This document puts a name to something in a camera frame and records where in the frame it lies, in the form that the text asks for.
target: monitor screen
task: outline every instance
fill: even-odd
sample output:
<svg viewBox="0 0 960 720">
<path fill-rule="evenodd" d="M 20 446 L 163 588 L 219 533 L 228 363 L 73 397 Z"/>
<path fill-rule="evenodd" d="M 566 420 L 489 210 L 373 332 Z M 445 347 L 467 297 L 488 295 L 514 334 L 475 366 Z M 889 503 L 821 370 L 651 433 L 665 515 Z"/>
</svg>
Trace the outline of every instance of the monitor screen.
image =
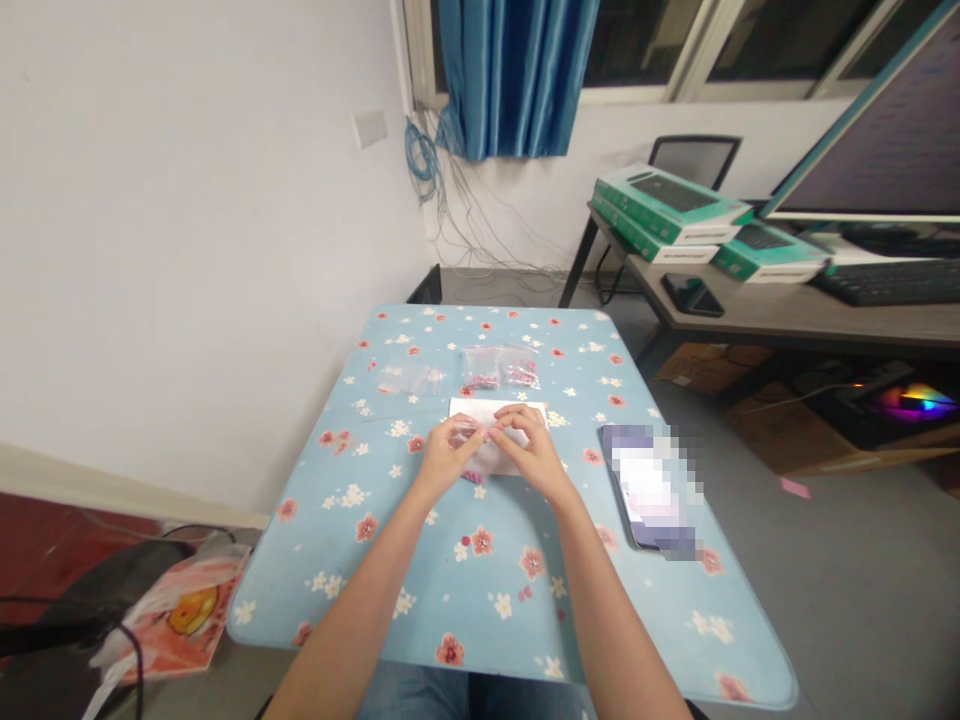
<svg viewBox="0 0 960 720">
<path fill-rule="evenodd" d="M 960 218 L 960 12 L 946 3 L 834 124 L 761 213 Z"/>
</svg>

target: jeans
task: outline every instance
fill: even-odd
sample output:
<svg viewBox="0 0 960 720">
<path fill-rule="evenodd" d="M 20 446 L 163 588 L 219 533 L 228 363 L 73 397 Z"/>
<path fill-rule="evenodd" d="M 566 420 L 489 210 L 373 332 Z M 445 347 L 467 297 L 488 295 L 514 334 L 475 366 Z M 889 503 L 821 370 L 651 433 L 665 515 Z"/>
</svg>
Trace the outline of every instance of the jeans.
<svg viewBox="0 0 960 720">
<path fill-rule="evenodd" d="M 596 713 L 590 694 L 582 685 L 381 661 L 357 717 L 595 720 Z"/>
</svg>

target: blue floral tablecloth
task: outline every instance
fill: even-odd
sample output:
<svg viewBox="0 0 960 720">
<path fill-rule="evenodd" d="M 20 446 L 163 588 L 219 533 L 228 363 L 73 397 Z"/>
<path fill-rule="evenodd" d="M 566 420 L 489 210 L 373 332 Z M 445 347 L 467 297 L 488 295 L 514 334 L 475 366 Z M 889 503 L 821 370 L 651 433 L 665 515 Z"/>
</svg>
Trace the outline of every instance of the blue floral tablecloth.
<svg viewBox="0 0 960 720">
<path fill-rule="evenodd" d="M 607 423 L 661 425 L 609 316 L 586 310 L 387 305 L 374 310 L 307 442 L 231 607 L 241 643 L 299 647 L 410 487 L 423 440 L 462 389 L 461 350 L 529 343 L 540 390 L 477 397 L 548 404 L 548 424 L 621 580 L 681 692 L 786 709 L 797 684 L 709 506 L 703 561 L 634 549 L 602 460 Z M 435 368 L 439 394 L 384 394 L 382 371 Z M 426 518 L 383 658 L 585 682 L 550 507 L 517 477 L 459 481 Z"/>
</svg>

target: table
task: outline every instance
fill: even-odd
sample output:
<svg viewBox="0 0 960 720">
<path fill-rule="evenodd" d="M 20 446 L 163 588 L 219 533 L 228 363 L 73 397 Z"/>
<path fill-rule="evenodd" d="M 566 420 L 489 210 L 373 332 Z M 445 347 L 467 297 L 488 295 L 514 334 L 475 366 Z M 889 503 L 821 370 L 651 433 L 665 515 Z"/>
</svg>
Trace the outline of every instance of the table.
<svg viewBox="0 0 960 720">
<path fill-rule="evenodd" d="M 602 215 L 588 208 L 590 217 L 560 307 L 570 304 L 597 231 L 612 243 L 622 237 Z M 685 342 L 931 360 L 960 356 L 960 304 L 852 307 L 811 285 L 741 283 L 713 265 L 652 264 L 637 254 L 627 255 L 625 262 L 660 321 L 656 336 L 638 358 L 648 378 Z M 703 278 L 723 306 L 723 316 L 709 318 L 677 310 L 660 284 L 669 272 Z M 744 383 L 759 387 L 778 370 L 771 363 L 767 373 L 751 373 Z M 734 395 L 746 390 L 742 386 Z"/>
<path fill-rule="evenodd" d="M 609 316 L 586 310 L 385 305 L 360 334 L 233 599 L 238 642 L 302 644 L 370 547 L 358 523 L 382 524 L 412 483 L 430 428 L 461 390 L 461 349 L 530 342 L 542 390 L 477 397 L 549 403 L 548 423 L 624 586 L 683 694 L 791 707 L 790 662 L 707 504 L 698 508 L 703 562 L 667 562 L 628 544 L 599 428 L 662 426 L 660 413 Z M 378 392 L 378 374 L 415 357 L 439 369 L 440 394 Z M 492 552 L 464 538 L 488 533 Z M 528 575 L 525 557 L 540 557 Z M 585 682 L 556 521 L 520 478 L 458 482 L 426 519 L 383 658 L 437 665 L 452 633 L 463 669 Z"/>
</svg>

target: blue cable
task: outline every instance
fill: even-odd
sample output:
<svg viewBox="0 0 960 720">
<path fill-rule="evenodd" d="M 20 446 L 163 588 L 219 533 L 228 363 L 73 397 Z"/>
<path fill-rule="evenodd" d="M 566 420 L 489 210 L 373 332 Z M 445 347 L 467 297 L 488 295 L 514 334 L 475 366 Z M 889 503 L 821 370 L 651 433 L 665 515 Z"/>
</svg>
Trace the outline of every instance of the blue cable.
<svg viewBox="0 0 960 720">
<path fill-rule="evenodd" d="M 427 187 L 418 188 L 420 204 L 429 202 L 438 193 L 440 180 L 440 161 L 437 158 L 437 146 L 427 135 L 420 132 L 420 128 L 407 118 L 407 131 L 404 136 L 407 149 L 407 167 L 410 174 L 421 184 Z M 420 150 L 420 162 L 417 162 L 415 150 Z"/>
</svg>

